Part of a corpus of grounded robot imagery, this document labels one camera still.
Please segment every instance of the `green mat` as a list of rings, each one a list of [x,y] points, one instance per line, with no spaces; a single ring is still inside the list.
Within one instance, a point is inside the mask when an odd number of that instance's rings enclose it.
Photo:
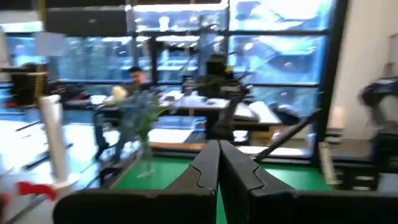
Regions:
[[[121,177],[114,188],[165,189],[188,168],[191,162],[192,159],[157,157],[154,161],[154,174],[146,178],[137,177],[142,168],[142,164],[138,163]],[[261,167],[297,190],[331,190],[331,187],[325,183],[322,175],[315,168],[278,165],[262,165]],[[226,223],[221,191],[218,191],[217,223]]]

